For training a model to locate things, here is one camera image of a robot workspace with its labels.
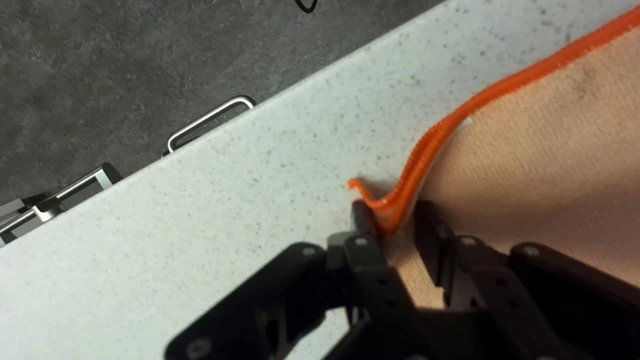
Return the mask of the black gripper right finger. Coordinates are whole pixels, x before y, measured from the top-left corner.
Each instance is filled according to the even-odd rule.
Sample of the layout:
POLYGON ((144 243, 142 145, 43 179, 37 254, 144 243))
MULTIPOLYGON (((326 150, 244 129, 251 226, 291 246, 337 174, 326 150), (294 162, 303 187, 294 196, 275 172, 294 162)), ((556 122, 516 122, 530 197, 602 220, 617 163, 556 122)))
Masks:
POLYGON ((434 360, 640 360, 640 290, 541 242, 507 252, 414 210, 414 243, 445 290, 434 360))

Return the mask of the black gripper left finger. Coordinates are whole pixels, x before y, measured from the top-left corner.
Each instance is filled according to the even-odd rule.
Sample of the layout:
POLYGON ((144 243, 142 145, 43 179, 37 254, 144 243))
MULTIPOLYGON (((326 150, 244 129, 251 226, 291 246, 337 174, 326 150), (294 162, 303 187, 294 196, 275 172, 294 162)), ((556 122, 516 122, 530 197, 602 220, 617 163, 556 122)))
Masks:
POLYGON ((414 309, 384 260, 373 210, 352 204, 355 231, 297 242, 178 331, 164 360, 286 360, 345 309, 346 334, 325 360, 407 360, 419 351, 414 309))

